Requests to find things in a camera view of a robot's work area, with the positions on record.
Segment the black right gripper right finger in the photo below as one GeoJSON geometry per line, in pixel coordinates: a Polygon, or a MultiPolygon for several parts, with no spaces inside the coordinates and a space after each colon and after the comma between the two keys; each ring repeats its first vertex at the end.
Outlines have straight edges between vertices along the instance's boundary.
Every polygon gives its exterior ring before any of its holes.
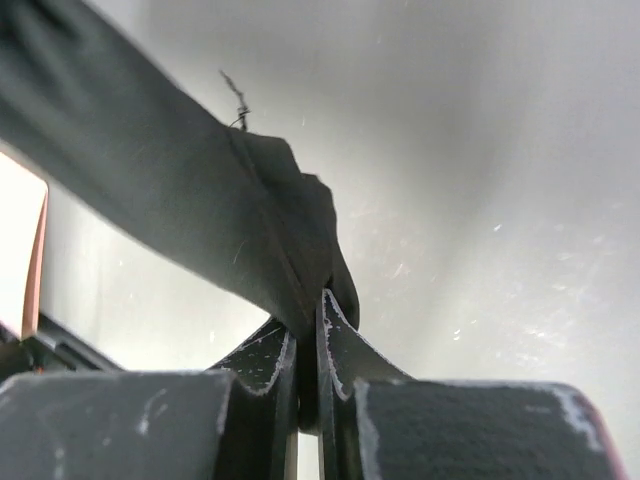
{"type": "Polygon", "coordinates": [[[325,479],[623,479],[598,411],[561,383],[417,380],[325,291],[316,311],[325,479]]]}

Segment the black printed t-shirt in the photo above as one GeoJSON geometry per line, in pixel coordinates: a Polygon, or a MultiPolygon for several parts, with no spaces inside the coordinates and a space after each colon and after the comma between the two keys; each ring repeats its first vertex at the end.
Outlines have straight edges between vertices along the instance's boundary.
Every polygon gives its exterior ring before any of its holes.
{"type": "Polygon", "coordinates": [[[1,137],[101,216],[284,323],[355,285],[330,189],[289,144],[227,126],[81,1],[1,5],[1,137]]]}

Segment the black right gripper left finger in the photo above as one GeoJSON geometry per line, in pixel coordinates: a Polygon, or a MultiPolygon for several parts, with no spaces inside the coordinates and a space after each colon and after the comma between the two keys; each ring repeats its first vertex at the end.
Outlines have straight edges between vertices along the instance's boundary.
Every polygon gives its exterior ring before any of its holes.
{"type": "Polygon", "coordinates": [[[62,335],[5,343],[1,475],[292,479],[296,353],[275,321],[204,371],[124,371],[62,335]]]}

